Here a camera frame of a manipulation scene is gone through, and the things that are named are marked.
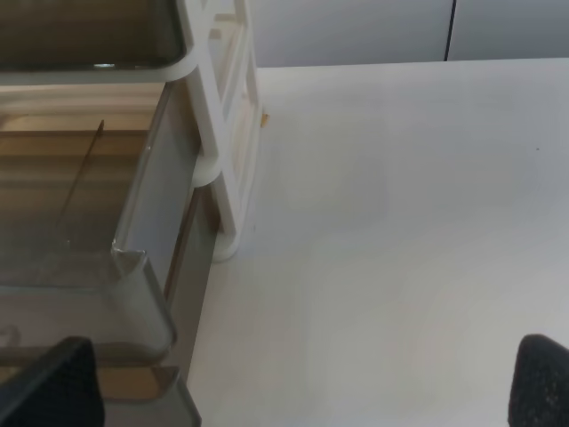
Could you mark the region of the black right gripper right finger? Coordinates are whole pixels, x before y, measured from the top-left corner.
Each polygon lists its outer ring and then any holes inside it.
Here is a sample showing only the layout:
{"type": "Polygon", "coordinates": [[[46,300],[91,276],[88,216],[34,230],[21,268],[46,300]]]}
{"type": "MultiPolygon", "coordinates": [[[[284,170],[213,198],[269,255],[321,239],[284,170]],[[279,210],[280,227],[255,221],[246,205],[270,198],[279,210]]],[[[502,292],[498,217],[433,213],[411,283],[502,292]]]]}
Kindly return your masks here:
{"type": "Polygon", "coordinates": [[[542,334],[525,336],[509,394],[510,426],[568,424],[568,349],[542,334]]]}

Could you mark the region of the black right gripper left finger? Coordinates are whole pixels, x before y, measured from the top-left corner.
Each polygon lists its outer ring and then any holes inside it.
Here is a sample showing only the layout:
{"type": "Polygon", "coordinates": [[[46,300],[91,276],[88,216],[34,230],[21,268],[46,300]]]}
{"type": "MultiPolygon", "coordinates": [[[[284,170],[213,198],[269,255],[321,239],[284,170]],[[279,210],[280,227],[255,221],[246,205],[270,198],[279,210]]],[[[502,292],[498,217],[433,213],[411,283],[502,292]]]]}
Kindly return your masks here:
{"type": "Polygon", "coordinates": [[[1,376],[3,426],[103,426],[92,342],[69,337],[1,376]]]}

